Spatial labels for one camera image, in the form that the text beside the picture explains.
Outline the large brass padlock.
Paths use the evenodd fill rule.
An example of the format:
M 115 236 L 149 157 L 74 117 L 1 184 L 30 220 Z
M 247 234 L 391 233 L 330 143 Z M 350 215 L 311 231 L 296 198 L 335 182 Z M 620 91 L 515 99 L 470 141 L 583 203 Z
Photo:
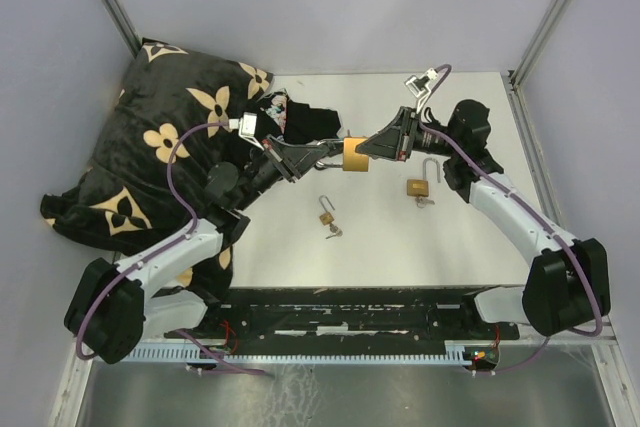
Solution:
M 326 139 L 320 141 L 320 145 L 327 144 L 331 147 L 332 156 L 341 155 L 338 163 L 319 160 L 314 168 L 319 171 L 338 169 L 344 172 L 367 172 L 369 170 L 369 157 L 356 151 L 357 147 L 366 140 L 366 137 L 347 136 L 341 139 Z

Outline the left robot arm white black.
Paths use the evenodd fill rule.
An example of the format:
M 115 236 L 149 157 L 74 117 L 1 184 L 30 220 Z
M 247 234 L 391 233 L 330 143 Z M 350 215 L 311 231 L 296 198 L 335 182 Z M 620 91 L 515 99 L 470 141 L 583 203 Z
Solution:
M 249 222 L 241 210 L 277 181 L 295 182 L 343 150 L 341 139 L 292 145 L 267 136 L 245 168 L 216 163 L 205 185 L 212 213 L 201 216 L 188 206 L 189 221 L 171 235 L 116 263 L 99 258 L 86 266 L 64 316 L 76 356 L 114 364 L 147 338 L 185 329 L 201 337 L 215 334 L 221 313 L 210 306 L 214 297 L 187 287 L 169 294 L 162 289 L 236 242 Z

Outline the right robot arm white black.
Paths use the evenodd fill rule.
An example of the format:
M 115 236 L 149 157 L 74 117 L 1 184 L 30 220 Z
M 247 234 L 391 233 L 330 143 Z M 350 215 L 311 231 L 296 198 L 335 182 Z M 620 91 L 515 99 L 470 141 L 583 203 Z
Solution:
M 475 293 L 458 315 L 467 336 L 481 338 L 495 323 L 531 326 L 551 337 L 570 331 L 596 337 L 611 309 L 608 258 L 598 240 L 581 240 L 537 210 L 490 154 L 489 110 L 459 102 L 446 124 L 403 107 L 383 129 L 356 147 L 375 159 L 405 161 L 413 152 L 445 157 L 449 188 L 484 214 L 529 265 L 524 285 Z

